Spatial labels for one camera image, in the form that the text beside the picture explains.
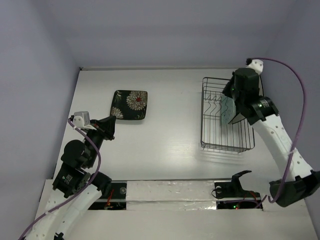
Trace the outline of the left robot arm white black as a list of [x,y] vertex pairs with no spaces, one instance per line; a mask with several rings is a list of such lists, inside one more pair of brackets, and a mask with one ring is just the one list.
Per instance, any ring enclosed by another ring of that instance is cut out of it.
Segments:
[[67,240],[89,207],[110,194],[112,180],[100,172],[100,148],[103,141],[114,139],[116,117],[96,120],[79,111],[67,122],[84,140],[65,145],[44,213],[26,228],[21,240]]

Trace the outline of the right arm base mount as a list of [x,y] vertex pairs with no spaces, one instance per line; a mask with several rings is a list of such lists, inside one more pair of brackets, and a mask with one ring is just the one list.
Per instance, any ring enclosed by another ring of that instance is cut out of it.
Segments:
[[263,209],[260,193],[242,188],[240,177],[251,173],[243,170],[230,180],[215,181],[211,195],[216,199],[217,210]]

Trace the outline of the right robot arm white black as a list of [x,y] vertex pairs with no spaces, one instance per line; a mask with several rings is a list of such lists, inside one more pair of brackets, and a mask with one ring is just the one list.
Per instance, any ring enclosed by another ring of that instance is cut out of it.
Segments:
[[304,160],[287,134],[272,100],[260,95],[260,76],[252,68],[238,68],[222,93],[232,99],[236,115],[242,115],[268,148],[282,179],[269,183],[269,194],[285,208],[311,196],[320,187],[320,173]]

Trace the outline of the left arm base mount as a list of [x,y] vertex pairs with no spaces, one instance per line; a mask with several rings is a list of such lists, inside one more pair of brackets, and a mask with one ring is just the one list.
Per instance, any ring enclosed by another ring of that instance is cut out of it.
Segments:
[[96,200],[88,209],[92,211],[106,210],[117,211],[127,208],[127,182],[113,181],[107,195]]

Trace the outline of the white round plate black rim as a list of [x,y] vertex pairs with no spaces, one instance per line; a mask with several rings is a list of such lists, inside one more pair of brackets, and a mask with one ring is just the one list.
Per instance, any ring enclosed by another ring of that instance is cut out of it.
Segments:
[[[264,87],[263,87],[262,78],[261,78],[260,75],[259,75],[258,87],[259,87],[259,95],[264,96],[265,95],[264,94]],[[230,124],[233,124],[233,125],[237,124],[237,123],[241,122],[244,119],[245,119],[245,117],[242,114],[239,113],[232,119]]]

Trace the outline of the light blue patterned plate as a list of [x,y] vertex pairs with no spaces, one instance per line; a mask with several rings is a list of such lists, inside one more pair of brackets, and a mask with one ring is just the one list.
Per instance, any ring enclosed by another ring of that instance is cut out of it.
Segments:
[[227,125],[232,122],[232,120],[236,116],[236,105],[232,98],[222,96],[220,113],[222,125]]

